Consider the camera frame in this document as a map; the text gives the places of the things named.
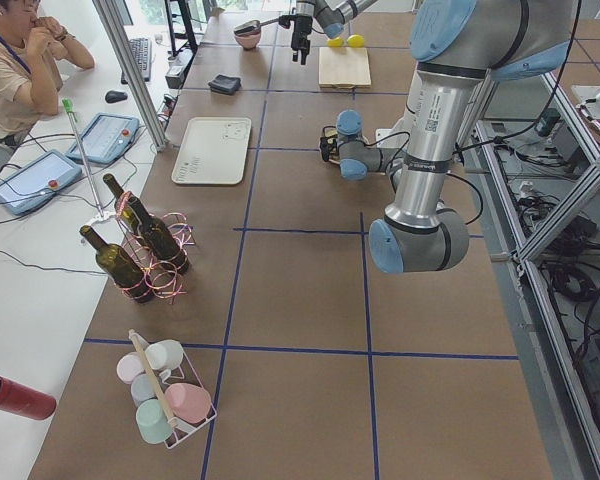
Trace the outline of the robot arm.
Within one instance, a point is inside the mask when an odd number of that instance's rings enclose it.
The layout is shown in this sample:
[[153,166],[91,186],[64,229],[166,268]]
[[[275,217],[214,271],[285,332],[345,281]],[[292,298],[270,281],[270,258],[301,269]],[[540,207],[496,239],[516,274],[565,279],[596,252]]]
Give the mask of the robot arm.
[[558,68],[568,55],[570,1],[426,1],[410,36],[417,62],[413,112],[397,123],[408,141],[374,148],[355,110],[336,124],[340,172],[361,180],[398,169],[394,201],[369,228],[375,265],[385,273],[441,271],[462,261],[469,233],[441,192],[465,111],[486,78],[517,80]]
[[291,36],[292,61],[306,64],[310,54],[313,23],[317,22],[321,31],[329,38],[340,36],[344,26],[361,12],[374,5],[376,0],[345,0],[336,7],[330,7],[323,0],[297,1],[290,22],[293,24]]

